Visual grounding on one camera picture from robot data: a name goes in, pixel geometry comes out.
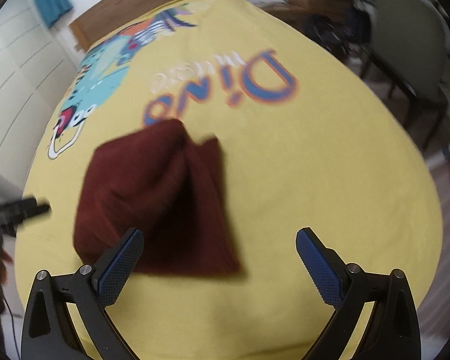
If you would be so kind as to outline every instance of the floor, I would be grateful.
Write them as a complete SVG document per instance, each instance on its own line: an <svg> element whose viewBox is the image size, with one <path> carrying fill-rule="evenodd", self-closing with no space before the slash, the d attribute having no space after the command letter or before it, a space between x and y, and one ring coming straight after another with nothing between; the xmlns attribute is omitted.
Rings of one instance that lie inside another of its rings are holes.
<svg viewBox="0 0 450 360"><path fill-rule="evenodd" d="M355 73L359 73L361 68L361 61L352 59L348 64L349 68ZM384 104L389 108L396 119L401 122L407 110L407 99L399 89L391 99L387 99L387 93L390 87L390 81L381 74L377 69L371 69L367 75L365 83L381 98ZM429 117L422 117L416 125L411 128L410 135L417 144L420 144L427 133L431 120ZM427 149L425 156L431 154L436 150L444 147L450 141L450 120L447 120L439 129L436 137ZM444 216L444 246L448 245L446 250L447 255L450 256L450 178L448 176L447 168L438 169L433 173L433 178L437 185L437 190L442 204L442 211ZM14 255L15 243L14 239L6 237L4 247L10 255ZM423 360L432 360L440 351L443 344L446 342L450 334L450 265L449 259L441 259L437 276L432 284L435 289L433 296L427 296L421 307L418 310L418 316L422 329L422 358ZM16 332L17 345L20 347L20 336L23 323L23 307L19 300L17 287L15 283L13 265L9 264L8 282L4 286L4 294L10 305L13 316L13 323ZM442 299L439 307L435 309L435 298ZM12 318L8 310L2 316L2 323L5 332L5 342L7 354L11 360L18 360L15 349L15 342L13 338Z"/></svg>

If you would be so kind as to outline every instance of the dark red cloth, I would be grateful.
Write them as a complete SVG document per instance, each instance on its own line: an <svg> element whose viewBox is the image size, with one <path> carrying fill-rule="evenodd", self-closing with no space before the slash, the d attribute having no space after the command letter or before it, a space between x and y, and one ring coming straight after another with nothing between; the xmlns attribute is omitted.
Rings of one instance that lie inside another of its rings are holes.
<svg viewBox="0 0 450 360"><path fill-rule="evenodd" d="M73 244L94 263L129 227L145 235L136 272L210 276L240 270L224 216L218 140L195 144L166 120L95 150Z"/></svg>

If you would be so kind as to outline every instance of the gray chair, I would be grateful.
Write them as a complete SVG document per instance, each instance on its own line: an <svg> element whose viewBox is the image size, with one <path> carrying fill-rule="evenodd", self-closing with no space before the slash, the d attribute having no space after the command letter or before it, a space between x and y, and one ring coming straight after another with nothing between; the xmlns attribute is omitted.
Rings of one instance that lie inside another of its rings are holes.
<svg viewBox="0 0 450 360"><path fill-rule="evenodd" d="M364 78L374 63L409 99L403 122L409 128L423 111L437 116L423 142L426 149L442 123L448 100L440 89L450 33L440 13L427 0L376 0L370 58L361 72Z"/></svg>

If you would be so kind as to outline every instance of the yellow bedsheet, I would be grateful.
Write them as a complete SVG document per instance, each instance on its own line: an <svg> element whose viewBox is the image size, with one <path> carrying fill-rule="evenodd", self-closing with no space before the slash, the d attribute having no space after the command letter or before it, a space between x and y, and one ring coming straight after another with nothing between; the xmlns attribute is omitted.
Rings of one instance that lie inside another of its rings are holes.
<svg viewBox="0 0 450 360"><path fill-rule="evenodd" d="M420 153L358 77L245 0L175 1L90 50L26 185L53 214L18 235L24 303L39 270L80 266L72 232L94 148L169 117L197 141L219 138L226 213L246 271L228 279L132 275L107 310L140 358L301 358L332 314L295 251L305 226L347 263L383 274L402 268L420 304L442 240Z"/></svg>

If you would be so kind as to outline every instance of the cartoon character print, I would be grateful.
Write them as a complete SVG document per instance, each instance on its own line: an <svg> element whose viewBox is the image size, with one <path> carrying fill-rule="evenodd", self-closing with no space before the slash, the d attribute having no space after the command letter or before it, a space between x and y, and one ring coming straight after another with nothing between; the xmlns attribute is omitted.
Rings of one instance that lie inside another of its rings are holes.
<svg viewBox="0 0 450 360"><path fill-rule="evenodd" d="M87 53L53 129L48 147L51 160L77 142L87 118L120 86L127 75L128 63L142 47L160 35L172 35L178 27L196 27L177 17L190 14L186 4L166 9L149 20L124 28ZM57 148L61 144L60 137L68 129L75 129L72 138Z"/></svg>

